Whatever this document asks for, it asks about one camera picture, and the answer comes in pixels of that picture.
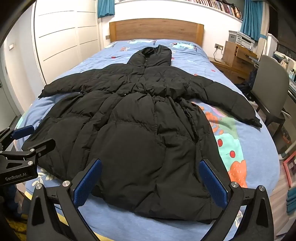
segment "wooden headboard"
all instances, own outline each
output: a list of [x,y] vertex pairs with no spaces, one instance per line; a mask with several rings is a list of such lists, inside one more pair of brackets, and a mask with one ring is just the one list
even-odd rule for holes
[[111,42],[132,39],[176,39],[202,46],[204,34],[202,24],[166,18],[110,22],[109,29]]

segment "picture frame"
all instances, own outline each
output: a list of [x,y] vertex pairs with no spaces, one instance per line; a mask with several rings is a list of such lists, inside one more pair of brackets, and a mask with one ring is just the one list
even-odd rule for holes
[[284,161],[283,165],[287,174],[289,187],[296,186],[296,151]]

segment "blue bedspread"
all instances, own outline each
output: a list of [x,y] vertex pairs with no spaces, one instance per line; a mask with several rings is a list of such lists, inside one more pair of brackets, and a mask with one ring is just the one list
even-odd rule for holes
[[[205,52],[197,45],[178,40],[132,40],[110,44],[106,49],[83,61],[59,77],[84,72],[89,69],[101,69],[109,64],[127,63],[136,51],[147,46],[165,45],[172,50],[172,66],[184,71],[204,76],[219,82],[232,90],[241,92],[218,69],[212,65]],[[28,112],[23,115],[19,127],[29,124],[36,128],[50,108],[64,95],[37,99]],[[229,172],[231,180],[243,187],[256,188],[264,185],[269,194],[279,179],[279,160],[272,138],[263,124],[261,129],[238,122],[229,114],[211,107],[199,100],[198,104],[211,123],[219,147],[219,153]],[[20,149],[24,139],[16,143]],[[37,183],[45,186],[58,185],[61,182],[44,169],[39,168],[39,177],[26,182],[27,192],[32,194]],[[194,240],[198,241],[209,230],[210,225],[198,222],[167,221],[140,217],[106,204],[102,199],[90,196],[86,204],[79,208],[92,230],[102,236],[120,241],[139,240]],[[233,237],[244,209],[237,218],[226,240]]]

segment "printer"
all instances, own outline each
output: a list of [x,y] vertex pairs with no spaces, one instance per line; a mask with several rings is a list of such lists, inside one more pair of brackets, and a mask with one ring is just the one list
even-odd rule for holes
[[250,51],[253,50],[253,45],[255,43],[253,39],[239,31],[229,31],[228,41],[237,43]]

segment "light switch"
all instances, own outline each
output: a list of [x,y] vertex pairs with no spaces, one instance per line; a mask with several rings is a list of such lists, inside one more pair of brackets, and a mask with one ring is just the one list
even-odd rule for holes
[[14,44],[11,44],[11,45],[8,46],[8,49],[9,50],[12,50],[14,47],[15,47],[15,45]]

